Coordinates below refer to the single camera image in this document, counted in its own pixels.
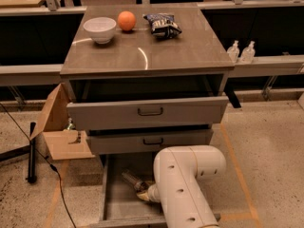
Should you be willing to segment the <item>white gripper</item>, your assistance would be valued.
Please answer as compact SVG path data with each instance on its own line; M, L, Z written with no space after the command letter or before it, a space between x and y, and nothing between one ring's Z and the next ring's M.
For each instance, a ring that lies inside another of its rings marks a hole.
M147 192L146 191L138 192L137 197L143 201L152 201L152 202L160 203L161 198L155 182L152 180L147 180L145 183L149 186Z

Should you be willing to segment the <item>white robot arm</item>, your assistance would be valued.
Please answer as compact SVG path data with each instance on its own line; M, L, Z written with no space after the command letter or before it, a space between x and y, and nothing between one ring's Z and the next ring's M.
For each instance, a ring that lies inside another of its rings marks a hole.
M155 182L138 197L161 204L168 228L219 228L199 181L225 170L225 157L213 146L164 148L154 159Z

